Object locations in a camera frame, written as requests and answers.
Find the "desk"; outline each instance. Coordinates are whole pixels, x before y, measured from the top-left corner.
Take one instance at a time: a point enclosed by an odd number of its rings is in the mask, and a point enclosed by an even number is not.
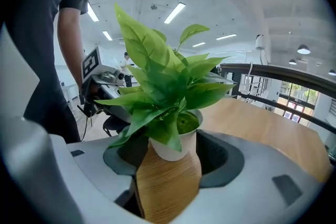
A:
[[[70,109],[71,109],[71,110],[74,110],[74,109],[75,109],[75,106],[74,106],[74,102],[72,101],[72,97],[71,97],[70,89],[71,89],[72,87],[75,87],[75,86],[77,86],[76,83],[71,84],[71,85],[67,85],[67,86],[62,86],[62,87],[61,87],[61,88],[62,88],[62,91],[63,91],[63,94],[64,94],[64,92],[65,92],[65,94],[66,94],[67,97],[68,97],[69,104],[70,104]]]
[[[327,180],[330,163],[317,132],[257,106],[229,98],[201,110],[201,129],[270,145],[313,175]],[[168,223],[198,192],[201,166],[195,152],[166,162],[151,145],[138,172],[137,185],[146,220]]]

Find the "plant pot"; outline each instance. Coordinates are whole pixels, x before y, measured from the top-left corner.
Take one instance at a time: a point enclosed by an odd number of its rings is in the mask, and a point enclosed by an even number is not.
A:
[[[199,122],[199,126],[202,124],[203,117],[199,110],[189,110],[189,112],[193,113]],[[153,140],[149,138],[149,140],[152,143],[153,148],[155,149],[155,152],[158,154],[158,156],[166,161],[174,162],[178,161],[179,159],[182,159],[189,151],[195,151],[196,150],[196,128],[195,130],[180,134],[180,140],[182,144],[182,151],[178,152],[176,150],[172,150],[171,148],[167,147],[166,145]]]

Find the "potted plant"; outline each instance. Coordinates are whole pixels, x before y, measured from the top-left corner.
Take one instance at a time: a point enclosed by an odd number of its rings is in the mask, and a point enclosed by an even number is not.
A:
[[[110,146],[128,141],[139,129],[149,137],[157,154],[167,160],[183,158],[195,146],[196,129],[202,123],[198,109],[216,103],[234,86],[221,84],[219,75],[209,73],[225,57],[208,54],[183,57],[180,46],[209,28],[194,24],[181,34],[178,48],[166,45],[166,37],[126,14],[117,4],[114,11],[126,50],[138,68],[128,66],[140,86],[120,88],[121,96],[97,100],[104,105],[121,105],[132,115],[131,124]]]

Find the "white ceiling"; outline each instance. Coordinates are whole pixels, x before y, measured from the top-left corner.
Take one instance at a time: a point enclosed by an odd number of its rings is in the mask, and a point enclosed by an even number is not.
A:
[[[267,58],[273,65],[289,66],[289,59],[301,57],[321,65],[316,73],[328,76],[329,69],[336,68],[335,20],[326,0],[89,0],[99,22],[88,15],[82,16],[81,28],[86,42],[105,44],[102,31],[114,38],[121,38],[115,19],[113,3],[117,2],[127,13],[151,28],[162,31],[167,42],[178,45],[182,30],[194,23],[211,30],[194,36],[184,45],[185,49],[199,52],[233,42],[251,44],[257,34],[265,35]],[[164,24],[178,2],[185,9],[170,24]],[[221,35],[236,33],[237,37],[216,41]],[[206,42],[193,48],[192,45]],[[297,53],[297,47],[306,44],[312,53],[306,57]],[[307,65],[298,64],[298,69]]]

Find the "railing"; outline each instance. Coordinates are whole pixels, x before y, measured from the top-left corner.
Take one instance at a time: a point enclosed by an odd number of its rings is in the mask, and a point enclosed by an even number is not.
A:
[[[232,89],[232,95],[236,95],[234,98],[237,98],[237,96],[241,96],[246,99],[252,99],[267,105],[274,106],[276,108],[289,111],[291,113],[294,113],[301,118],[304,118],[312,123],[315,123],[316,125],[336,134],[336,128],[331,126],[330,124],[317,119],[313,116],[307,115],[301,111],[292,109],[286,105],[279,104],[277,102],[268,100],[266,98],[263,98],[261,96],[250,94],[250,90],[248,93],[246,91],[240,91],[240,81],[241,76],[243,74],[249,74],[250,76],[259,76],[263,78],[271,78],[271,79],[277,79],[281,81],[287,81],[294,84],[298,84],[304,87],[307,87],[312,90],[319,91],[320,93],[323,93],[325,95],[330,96],[331,98],[336,99],[336,84],[326,80],[324,78],[320,78],[311,74],[307,74],[304,72],[287,69],[287,68],[281,68],[281,67],[273,67],[273,66],[262,66],[262,65],[253,65],[252,70],[250,71],[250,64],[240,63],[228,63],[228,64],[221,64],[220,65],[222,69],[222,77],[227,77],[228,73],[233,74],[233,81],[237,83],[235,87]],[[330,108],[330,111],[333,111],[332,113],[336,114],[336,101],[333,100],[332,106]]]
[[[331,106],[330,106],[329,112],[336,117],[336,100],[335,99],[333,99],[331,101]]]

